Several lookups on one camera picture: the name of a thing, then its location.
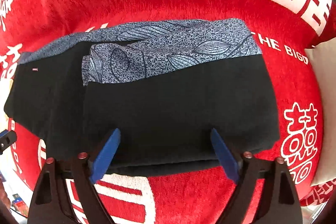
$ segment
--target beige fabric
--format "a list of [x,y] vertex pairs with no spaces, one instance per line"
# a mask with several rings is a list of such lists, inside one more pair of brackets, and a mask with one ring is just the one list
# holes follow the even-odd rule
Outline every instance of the beige fabric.
[[323,144],[313,186],[336,178],[336,38],[305,52],[319,83],[323,105]]
[[0,81],[0,132],[8,129],[8,117],[3,107],[11,90],[12,83],[12,79],[1,79]]

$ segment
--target red blanket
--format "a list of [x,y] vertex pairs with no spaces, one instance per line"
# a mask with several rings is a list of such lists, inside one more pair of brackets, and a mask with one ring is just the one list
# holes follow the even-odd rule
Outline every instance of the red blanket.
[[[166,19],[244,20],[263,51],[277,97],[281,140],[258,157],[283,156],[300,198],[311,192],[323,136],[318,85],[304,48],[335,36],[331,0],[0,0],[0,73],[12,78],[20,53],[66,34],[125,22]],[[17,174],[34,188],[45,148],[10,121]],[[245,222],[253,218],[262,182]],[[221,168],[166,177],[110,175],[97,191],[117,223],[215,223],[234,185]],[[81,206],[71,192],[76,212]]]

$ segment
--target metal bolt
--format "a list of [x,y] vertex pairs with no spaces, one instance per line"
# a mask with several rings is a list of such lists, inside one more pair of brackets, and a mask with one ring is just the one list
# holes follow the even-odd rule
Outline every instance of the metal bolt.
[[86,152],[82,152],[82,153],[78,154],[78,158],[80,160],[86,159],[87,157],[88,157],[88,153],[86,153]]
[[244,152],[244,157],[247,159],[252,159],[253,158],[253,154],[249,151]]
[[278,158],[277,158],[277,162],[278,162],[279,164],[284,164],[284,163],[285,163],[285,159],[284,159],[283,157],[278,157]]
[[54,158],[47,158],[47,160],[45,161],[47,164],[52,164],[55,161]]

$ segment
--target black cable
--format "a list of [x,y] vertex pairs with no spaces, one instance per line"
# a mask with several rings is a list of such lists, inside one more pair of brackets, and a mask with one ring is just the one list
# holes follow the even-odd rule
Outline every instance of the black cable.
[[18,215],[20,215],[20,216],[22,216],[22,217],[24,217],[25,219],[28,219],[26,216],[24,216],[24,215],[22,215],[22,214],[20,214],[20,213],[18,213],[17,211],[15,211],[14,209],[12,209],[12,208],[10,208],[13,212],[16,212]]

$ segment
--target person's hand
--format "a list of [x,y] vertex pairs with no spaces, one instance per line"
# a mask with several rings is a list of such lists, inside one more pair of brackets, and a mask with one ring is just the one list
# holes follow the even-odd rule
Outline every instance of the person's hand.
[[6,205],[9,209],[11,207],[11,201],[9,200],[5,188],[3,187],[2,181],[0,179],[0,201]]

